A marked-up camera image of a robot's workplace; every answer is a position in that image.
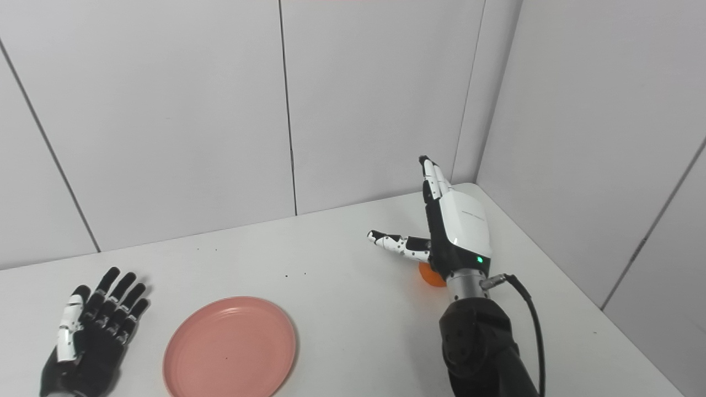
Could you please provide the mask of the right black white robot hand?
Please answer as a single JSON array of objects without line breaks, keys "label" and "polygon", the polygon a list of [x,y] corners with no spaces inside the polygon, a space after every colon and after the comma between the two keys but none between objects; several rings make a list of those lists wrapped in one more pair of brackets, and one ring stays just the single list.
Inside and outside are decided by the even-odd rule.
[{"label": "right black white robot hand", "polygon": [[428,156],[420,156],[419,163],[430,237],[372,229],[367,234],[368,241],[404,258],[427,263],[444,279],[463,269],[488,277],[492,249],[484,206],[474,197],[452,188],[441,168]]}]

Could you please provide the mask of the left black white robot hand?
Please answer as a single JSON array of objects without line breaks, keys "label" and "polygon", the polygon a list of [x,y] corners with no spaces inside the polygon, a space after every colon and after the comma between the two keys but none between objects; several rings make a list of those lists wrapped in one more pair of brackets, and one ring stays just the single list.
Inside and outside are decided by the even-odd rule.
[{"label": "left black white robot hand", "polygon": [[139,320],[149,305],[146,285],[117,267],[98,285],[77,286],[63,307],[56,342],[42,368],[40,396],[106,396]]}]

